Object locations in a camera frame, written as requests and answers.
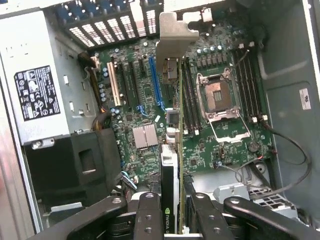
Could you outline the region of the open black PC case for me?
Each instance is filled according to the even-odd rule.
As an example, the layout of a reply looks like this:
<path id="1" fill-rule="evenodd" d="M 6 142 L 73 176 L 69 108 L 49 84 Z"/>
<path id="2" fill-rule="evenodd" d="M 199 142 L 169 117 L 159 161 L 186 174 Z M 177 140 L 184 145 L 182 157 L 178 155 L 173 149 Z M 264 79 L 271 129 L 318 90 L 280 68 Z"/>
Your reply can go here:
<path id="1" fill-rule="evenodd" d="M 268 113 L 262 126 L 274 147 L 272 158 L 265 160 L 271 192 L 260 198 L 285 197 L 298 209 L 300 221 L 293 220 L 320 232 L 320 0 L 0 0 L 0 18 L 37 11 L 79 50 L 77 59 L 88 73 L 98 107 L 85 133 L 110 128 L 98 86 L 100 49 L 150 37 L 160 40 L 161 13 L 176 13 L 199 37 L 195 22 L 211 22 L 222 14 L 248 17 Z M 90 206 L 74 202 L 47 208 L 36 198 L 4 78 L 0 59 L 0 240 L 27 240 L 101 200 Z M 261 230 L 227 213 L 224 201 L 213 198 L 217 187 L 235 182 L 229 170 L 191 175 L 183 171 L 181 230 L 164 233 L 164 240 L 204 240 L 196 227 L 193 193 L 210 197 L 235 240 L 267 240 Z M 107 197 L 126 198 L 127 211 L 91 240 L 133 240 L 135 214 L 145 193 L 158 194 L 162 212 L 161 173 L 155 184 L 137 186 L 128 184 L 120 172 Z"/>

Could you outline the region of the coin cell battery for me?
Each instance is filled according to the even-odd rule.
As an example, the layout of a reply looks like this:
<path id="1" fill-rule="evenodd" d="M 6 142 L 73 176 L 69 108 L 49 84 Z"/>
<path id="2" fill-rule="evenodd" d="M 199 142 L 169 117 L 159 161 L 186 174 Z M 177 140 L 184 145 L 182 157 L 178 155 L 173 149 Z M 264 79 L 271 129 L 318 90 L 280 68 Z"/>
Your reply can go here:
<path id="1" fill-rule="evenodd" d="M 256 142 L 256 141 L 250 141 L 248 144 L 247 144 L 247 149 L 249 152 L 251 153 L 256 153 L 256 152 L 259 152 L 260 149 L 261 149 L 261 145 Z"/>

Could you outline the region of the black RAM slot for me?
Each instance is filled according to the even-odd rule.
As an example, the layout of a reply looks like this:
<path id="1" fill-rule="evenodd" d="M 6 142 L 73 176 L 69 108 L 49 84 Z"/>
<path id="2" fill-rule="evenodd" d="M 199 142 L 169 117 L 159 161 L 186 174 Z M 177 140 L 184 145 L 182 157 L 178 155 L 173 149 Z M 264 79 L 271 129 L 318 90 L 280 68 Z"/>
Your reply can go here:
<path id="1" fill-rule="evenodd" d="M 188 133 L 191 134 L 193 132 L 193 124 L 191 120 L 191 114 L 189 111 L 189 96 L 187 93 L 187 82 L 186 82 L 186 75 L 185 75 L 185 66 L 182 62 L 181 64 L 181 70 L 182 70 L 182 93 L 183 93 L 183 111 L 184 111 L 184 118 L 185 118 L 185 124 L 188 130 Z"/>
<path id="2" fill-rule="evenodd" d="M 258 49 L 255 46 L 248 48 L 245 63 L 253 106 L 253 116 L 257 118 L 258 122 L 266 121 L 268 118 L 268 110 L 258 63 Z"/>
<path id="3" fill-rule="evenodd" d="M 247 78 L 246 57 L 248 51 L 238 49 L 233 52 L 235 61 L 235 73 L 239 85 L 239 92 L 242 101 L 243 114 L 245 118 L 252 124 L 256 124 L 258 119 L 254 117 L 254 108 L 252 104 L 249 83 Z"/>
<path id="4" fill-rule="evenodd" d="M 196 108 L 196 120 L 198 124 L 198 130 L 199 132 L 201 132 L 203 129 L 202 122 L 201 122 L 201 112 L 200 112 L 199 103 L 198 103 L 194 65 L 191 60 L 189 60 L 189 70 L 190 70 L 191 84 L 193 89 L 193 101 L 195 103 L 195 108 Z"/>

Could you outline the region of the silver chipset heatsink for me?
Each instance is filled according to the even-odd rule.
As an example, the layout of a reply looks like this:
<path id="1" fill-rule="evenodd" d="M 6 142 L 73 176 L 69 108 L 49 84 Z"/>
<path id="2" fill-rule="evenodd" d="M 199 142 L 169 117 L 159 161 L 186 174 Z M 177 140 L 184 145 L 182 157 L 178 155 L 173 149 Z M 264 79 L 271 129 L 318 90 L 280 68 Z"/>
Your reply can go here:
<path id="1" fill-rule="evenodd" d="M 132 133 L 137 149 L 153 147 L 159 144 L 154 124 L 134 127 Z"/>

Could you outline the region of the silver socket cover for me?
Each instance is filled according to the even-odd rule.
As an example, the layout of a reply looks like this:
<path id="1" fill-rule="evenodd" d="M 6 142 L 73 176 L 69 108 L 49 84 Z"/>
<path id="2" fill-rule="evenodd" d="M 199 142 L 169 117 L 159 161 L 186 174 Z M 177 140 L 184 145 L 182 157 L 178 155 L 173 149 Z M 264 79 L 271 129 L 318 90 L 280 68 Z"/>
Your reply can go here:
<path id="1" fill-rule="evenodd" d="M 218 137 L 217 136 L 217 133 L 216 133 L 216 130 L 214 128 L 214 123 L 215 122 L 219 122 L 221 121 L 222 119 L 241 119 L 241 122 L 243 123 L 243 126 L 245 127 L 246 129 L 246 132 L 245 133 L 241 133 L 241 134 L 237 134 L 235 137 L 229 137 L 229 136 L 224 136 L 224 137 Z M 215 116 L 213 116 L 212 114 L 209 114 L 208 115 L 208 122 L 211 126 L 211 129 L 213 131 L 213 135 L 215 137 L 215 140 L 218 142 L 218 143 L 238 143 L 238 142 L 241 142 L 242 139 L 244 138 L 250 138 L 251 137 L 251 132 L 248 128 L 248 126 L 246 125 L 243 117 L 241 116 L 241 114 L 239 112 L 235 112 L 235 113 L 226 113 L 226 112 L 220 112 L 220 113 L 217 113 Z"/>

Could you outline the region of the silver perforated drive cage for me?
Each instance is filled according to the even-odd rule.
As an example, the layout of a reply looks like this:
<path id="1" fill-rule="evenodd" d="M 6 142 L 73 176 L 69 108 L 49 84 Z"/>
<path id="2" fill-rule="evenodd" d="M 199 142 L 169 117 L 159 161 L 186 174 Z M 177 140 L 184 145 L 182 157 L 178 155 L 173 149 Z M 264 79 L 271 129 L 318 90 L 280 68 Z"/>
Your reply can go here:
<path id="1" fill-rule="evenodd" d="M 235 177 L 235 183 L 218 186 L 213 191 L 213 198 L 219 203 L 228 197 L 242 197 L 289 219 L 300 221 L 298 208 L 280 194 L 260 198 L 272 191 L 272 175 L 265 160 L 251 160 L 240 167 L 226 166 L 217 161 L 213 167 L 221 171 L 229 170 Z"/>

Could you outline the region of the blue expansion slot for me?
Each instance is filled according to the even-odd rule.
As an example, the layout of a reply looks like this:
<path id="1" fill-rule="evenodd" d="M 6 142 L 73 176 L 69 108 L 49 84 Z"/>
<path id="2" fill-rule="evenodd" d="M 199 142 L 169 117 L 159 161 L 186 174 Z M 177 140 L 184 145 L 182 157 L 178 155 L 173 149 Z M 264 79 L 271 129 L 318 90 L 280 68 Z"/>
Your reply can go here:
<path id="1" fill-rule="evenodd" d="M 159 79 L 156 71 L 156 63 L 153 56 L 148 57 L 148 63 L 151 71 L 152 82 L 154 85 L 156 105 L 165 112 L 166 111 L 165 104 L 162 98 L 162 92 L 161 92 L 160 83 L 159 83 Z"/>

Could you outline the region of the CPU socket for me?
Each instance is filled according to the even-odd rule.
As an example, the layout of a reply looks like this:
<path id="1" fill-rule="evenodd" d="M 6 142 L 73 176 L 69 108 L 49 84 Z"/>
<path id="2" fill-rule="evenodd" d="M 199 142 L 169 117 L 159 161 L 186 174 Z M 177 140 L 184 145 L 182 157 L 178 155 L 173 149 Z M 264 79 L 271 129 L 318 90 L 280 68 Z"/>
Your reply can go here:
<path id="1" fill-rule="evenodd" d="M 196 75 L 196 92 L 202 117 L 209 123 L 240 117 L 235 79 L 229 67 L 223 72 Z"/>

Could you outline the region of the black fan shroud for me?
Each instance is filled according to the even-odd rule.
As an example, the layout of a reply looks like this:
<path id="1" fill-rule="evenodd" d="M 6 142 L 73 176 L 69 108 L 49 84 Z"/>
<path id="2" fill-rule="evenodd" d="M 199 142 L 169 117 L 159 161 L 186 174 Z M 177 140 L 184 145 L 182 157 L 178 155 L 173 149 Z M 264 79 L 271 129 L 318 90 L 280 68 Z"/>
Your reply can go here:
<path id="1" fill-rule="evenodd" d="M 111 128 L 57 139 L 53 146 L 24 148 L 37 200 L 47 208 L 72 203 L 91 206 L 110 195 L 121 172 Z"/>

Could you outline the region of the green motherboard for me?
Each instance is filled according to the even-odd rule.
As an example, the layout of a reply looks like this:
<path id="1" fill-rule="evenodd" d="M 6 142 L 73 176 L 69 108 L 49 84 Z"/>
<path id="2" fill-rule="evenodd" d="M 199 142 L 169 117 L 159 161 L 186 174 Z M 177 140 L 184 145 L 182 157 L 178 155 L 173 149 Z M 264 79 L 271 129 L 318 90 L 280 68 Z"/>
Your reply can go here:
<path id="1" fill-rule="evenodd" d="M 224 13 L 213 21 L 197 21 L 194 25 L 199 30 L 199 39 L 188 46 L 182 58 L 189 100 L 189 112 L 193 126 L 193 132 L 191 134 L 188 133 L 183 114 L 183 172 L 186 175 L 213 172 L 216 170 L 214 169 L 214 163 L 218 161 L 230 167 L 240 166 L 250 161 L 270 160 L 273 157 L 275 149 L 270 133 L 262 125 L 267 119 L 257 123 L 250 123 L 245 118 L 235 70 L 236 62 L 233 57 L 235 50 L 249 51 L 250 47 L 256 47 L 251 20 L 245 15 Z M 173 101 L 167 101 L 162 74 L 157 72 L 165 111 L 156 104 L 155 88 L 148 59 L 150 56 L 153 56 L 156 63 L 156 45 L 158 41 L 159 38 L 157 36 L 132 40 L 124 44 L 101 48 L 95 54 L 100 64 L 98 88 L 102 110 L 109 113 L 105 124 L 115 134 L 120 155 L 120 174 L 132 186 L 151 186 L 160 180 L 160 150 L 166 138 L 166 114 L 167 109 L 172 108 L 175 103 L 175 90 Z M 144 61 L 145 77 L 142 77 L 140 73 L 139 58 Z M 249 128 L 251 137 L 244 138 L 241 142 L 236 143 L 218 143 L 214 137 L 210 123 L 202 117 L 201 110 L 202 131 L 199 131 L 189 60 L 193 63 L 195 78 L 198 73 L 208 76 L 222 73 L 225 68 L 231 69 L 235 81 L 235 92 L 237 93 L 240 106 L 240 115 Z M 107 63 L 109 62 L 112 62 L 114 65 L 121 106 L 115 106 L 107 68 Z M 133 88 L 129 62 L 133 62 L 134 64 L 140 105 L 138 105 Z M 131 108 L 128 108 L 124 95 L 123 84 L 118 69 L 119 63 L 123 64 Z M 158 145 L 137 149 L 133 128 L 149 124 L 155 125 Z M 217 136 L 220 138 L 235 137 L 238 134 L 247 132 L 239 118 L 223 119 L 214 122 L 213 126 Z M 260 151 L 255 153 L 248 151 L 247 144 L 251 141 L 260 144 Z"/>

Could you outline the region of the grey power supply unit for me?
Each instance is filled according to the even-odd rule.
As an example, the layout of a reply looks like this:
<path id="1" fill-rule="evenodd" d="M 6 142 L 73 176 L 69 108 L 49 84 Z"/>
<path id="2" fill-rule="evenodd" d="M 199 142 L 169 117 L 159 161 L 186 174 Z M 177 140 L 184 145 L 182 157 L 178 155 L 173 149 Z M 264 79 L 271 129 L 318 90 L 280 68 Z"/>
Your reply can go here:
<path id="1" fill-rule="evenodd" d="M 48 148 L 90 131 L 98 114 L 79 50 L 42 11 L 0 18 L 0 59 L 19 142 Z"/>

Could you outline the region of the white expansion slot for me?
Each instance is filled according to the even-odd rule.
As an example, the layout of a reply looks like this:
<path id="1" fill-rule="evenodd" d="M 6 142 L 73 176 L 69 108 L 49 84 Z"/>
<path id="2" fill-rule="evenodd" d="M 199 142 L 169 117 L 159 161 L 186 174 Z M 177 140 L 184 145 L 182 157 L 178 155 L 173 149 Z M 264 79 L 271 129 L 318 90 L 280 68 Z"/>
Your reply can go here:
<path id="1" fill-rule="evenodd" d="M 117 83 L 117 78 L 116 78 L 115 67 L 112 62 L 107 62 L 106 66 L 108 69 L 114 104 L 116 107 L 118 107 L 118 106 L 121 106 L 122 103 L 120 100 L 120 93 L 119 93 L 119 88 L 118 88 L 118 83 Z"/>

